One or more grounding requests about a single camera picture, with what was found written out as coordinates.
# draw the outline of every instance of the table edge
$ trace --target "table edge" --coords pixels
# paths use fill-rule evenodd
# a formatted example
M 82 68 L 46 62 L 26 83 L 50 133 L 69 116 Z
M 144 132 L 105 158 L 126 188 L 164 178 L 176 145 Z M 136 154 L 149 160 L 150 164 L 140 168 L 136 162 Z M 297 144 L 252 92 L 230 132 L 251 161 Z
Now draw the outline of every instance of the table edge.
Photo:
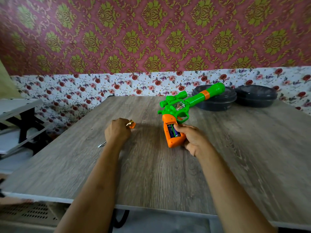
M 73 199 L 64 199 L 64 198 L 31 195 L 31 194 L 19 194 L 19 193 L 12 193 L 12 192 L 6 192 L 6 191 L 3 191 L 2 193 L 5 196 L 9 196 L 9 197 L 15 197 L 15 198 L 20 198 L 20 199 L 31 199 L 34 202 L 46 201 L 46 202 L 57 202 L 57 203 L 65 203 L 65 204 L 72 204 L 73 202 Z M 129 205 L 121 205 L 121 204 L 116 204 L 115 208 L 123 209 L 123 210 L 132 210 L 132 211 L 139 211 L 142 209 L 151 209 L 151 210 L 155 210 L 159 212 L 173 213 L 177 215 L 192 216 L 192 217 L 200 217 L 200 218 L 206 218 L 206 219 L 217 219 L 218 218 L 218 215 L 212 215 L 212 214 L 184 212 L 184 211 L 176 211 L 176 210 L 165 210 L 165 209 L 157 209 L 157 208 L 145 208 L 145 207 L 136 207 L 136 206 L 129 206 Z M 275 227 L 285 227 L 285 228 L 291 228 L 291 229 L 311 231 L 311 224 L 304 225 L 304 224 L 287 223 L 287 222 L 275 222 L 275 221 L 269 221 L 269 222 Z

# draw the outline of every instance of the orange toy gun handle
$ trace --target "orange toy gun handle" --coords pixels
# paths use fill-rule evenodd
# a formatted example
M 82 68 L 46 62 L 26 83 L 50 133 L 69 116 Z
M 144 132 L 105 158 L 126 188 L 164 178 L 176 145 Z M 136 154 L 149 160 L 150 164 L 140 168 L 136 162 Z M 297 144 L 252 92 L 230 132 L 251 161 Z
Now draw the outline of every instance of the orange toy gun handle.
M 184 133 L 179 133 L 174 129 L 174 124 L 177 124 L 176 118 L 171 114 L 163 114 L 163 129 L 169 148 L 174 148 L 176 146 L 182 145 L 186 139 Z

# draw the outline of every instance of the white shelf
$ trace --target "white shelf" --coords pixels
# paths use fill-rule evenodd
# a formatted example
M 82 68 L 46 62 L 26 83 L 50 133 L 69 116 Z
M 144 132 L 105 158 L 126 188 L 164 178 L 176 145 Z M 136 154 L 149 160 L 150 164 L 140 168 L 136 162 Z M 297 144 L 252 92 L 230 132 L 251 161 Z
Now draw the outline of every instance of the white shelf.
M 49 123 L 45 123 L 43 126 L 45 128 L 40 131 L 35 128 L 28 129 L 27 139 L 21 143 L 18 143 L 21 131 L 18 127 L 9 127 L 0 131 L 0 154 L 9 154 L 26 142 L 31 141 L 34 137 L 44 132 L 48 128 Z
M 0 122 L 42 104 L 41 99 L 1 99 Z
M 11 156 L 0 160 L 0 173 L 11 174 L 29 160 L 32 155 L 31 149 L 18 148 Z

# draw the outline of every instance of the toy gun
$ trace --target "toy gun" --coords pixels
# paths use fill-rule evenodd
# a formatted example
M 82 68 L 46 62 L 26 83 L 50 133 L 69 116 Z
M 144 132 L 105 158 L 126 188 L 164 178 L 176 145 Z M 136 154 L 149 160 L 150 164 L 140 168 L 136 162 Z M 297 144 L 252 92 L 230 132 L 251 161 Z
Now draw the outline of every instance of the toy gun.
M 224 84 L 216 83 L 199 94 L 185 100 L 183 99 L 188 95 L 186 91 L 182 91 L 176 96 L 167 96 L 165 101 L 160 102 L 160 106 L 164 109 L 159 110 L 158 114 L 162 114 L 162 120 L 164 122 L 163 129 L 169 148 L 182 145 L 185 141 L 186 135 L 176 131 L 174 124 L 183 123 L 189 118 L 188 111 L 190 107 L 208 100 L 213 96 L 220 95 L 224 91 Z

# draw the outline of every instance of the left hand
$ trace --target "left hand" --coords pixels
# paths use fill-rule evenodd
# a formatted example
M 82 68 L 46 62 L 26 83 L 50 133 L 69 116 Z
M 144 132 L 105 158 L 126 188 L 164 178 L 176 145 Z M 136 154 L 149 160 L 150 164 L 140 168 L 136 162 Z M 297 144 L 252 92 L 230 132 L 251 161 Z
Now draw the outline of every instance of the left hand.
M 128 119 L 112 120 L 105 130 L 106 142 L 118 142 L 123 145 L 131 136 L 131 129 L 126 126 Z

